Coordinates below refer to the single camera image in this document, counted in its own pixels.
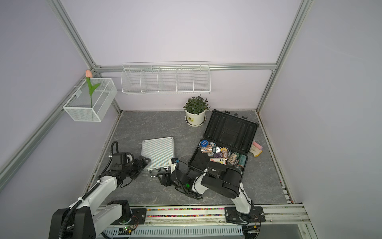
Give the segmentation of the silver aluminium poker case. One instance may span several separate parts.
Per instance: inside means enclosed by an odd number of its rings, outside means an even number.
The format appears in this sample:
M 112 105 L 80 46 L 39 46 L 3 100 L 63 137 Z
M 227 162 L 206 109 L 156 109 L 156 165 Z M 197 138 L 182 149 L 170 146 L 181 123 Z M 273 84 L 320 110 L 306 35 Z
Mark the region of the silver aluminium poker case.
M 142 142 L 141 155 L 151 161 L 146 166 L 150 177 L 157 177 L 171 167 L 171 159 L 175 158 L 173 137 L 148 139 Z

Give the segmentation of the black poker set case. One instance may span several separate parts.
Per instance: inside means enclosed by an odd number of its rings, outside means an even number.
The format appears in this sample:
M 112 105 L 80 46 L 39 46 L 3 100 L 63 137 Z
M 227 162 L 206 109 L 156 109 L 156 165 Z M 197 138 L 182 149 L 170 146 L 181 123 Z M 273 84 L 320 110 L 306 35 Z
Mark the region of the black poker set case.
M 247 164 L 248 153 L 258 127 L 257 122 L 250 121 L 246 117 L 240 118 L 237 114 L 231 115 L 229 112 L 213 110 L 201 140 L 206 139 L 220 149 L 227 148 L 231 153 L 237 152 L 247 155 Z M 209 154 L 201 153 L 201 148 L 198 145 L 188 162 L 188 166 L 191 170 L 202 173 L 210 159 Z

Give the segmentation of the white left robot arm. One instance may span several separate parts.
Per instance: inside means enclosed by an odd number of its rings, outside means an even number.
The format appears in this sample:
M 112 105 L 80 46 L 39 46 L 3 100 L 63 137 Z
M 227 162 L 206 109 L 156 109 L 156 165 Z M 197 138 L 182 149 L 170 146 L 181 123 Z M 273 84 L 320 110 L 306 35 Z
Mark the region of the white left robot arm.
M 114 200 L 101 211 L 97 209 L 106 197 L 118 187 L 124 187 L 126 178 L 134 180 L 151 162 L 150 158 L 135 158 L 130 152 L 120 152 L 118 142 L 110 146 L 110 156 L 95 185 L 71 206 L 58 209 L 52 216 L 49 238 L 95 239 L 112 223 L 127 225 L 132 233 L 139 225 L 127 200 Z

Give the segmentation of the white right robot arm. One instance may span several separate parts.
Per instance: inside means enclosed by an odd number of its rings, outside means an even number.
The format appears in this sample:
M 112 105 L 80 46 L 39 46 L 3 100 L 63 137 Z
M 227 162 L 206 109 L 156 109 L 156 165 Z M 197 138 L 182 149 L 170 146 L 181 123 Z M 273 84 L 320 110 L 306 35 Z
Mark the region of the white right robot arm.
M 180 170 L 180 161 L 177 158 L 170 162 L 170 167 L 155 176 L 161 185 L 174 186 L 178 192 L 196 200 L 202 199 L 207 190 L 214 191 L 231 199 L 238 213 L 250 215 L 252 200 L 245 192 L 241 170 L 211 161 L 199 176 L 191 178 Z

